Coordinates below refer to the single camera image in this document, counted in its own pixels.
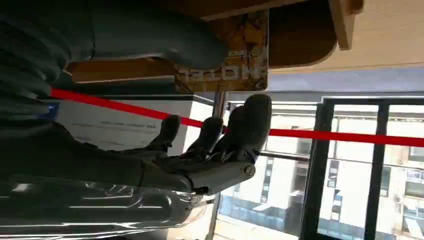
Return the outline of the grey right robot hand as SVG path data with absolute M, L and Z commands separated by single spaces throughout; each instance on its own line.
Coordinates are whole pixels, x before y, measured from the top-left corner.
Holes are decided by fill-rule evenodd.
M 179 117 L 143 148 L 103 150 L 42 118 L 39 97 L 74 62 L 159 57 L 196 70 L 226 45 L 201 20 L 136 0 L 0 3 L 0 237 L 92 239 L 178 227 L 213 195 L 250 179 L 268 137 L 272 100 L 251 95 L 223 121 L 209 117 L 179 156 L 165 149 Z

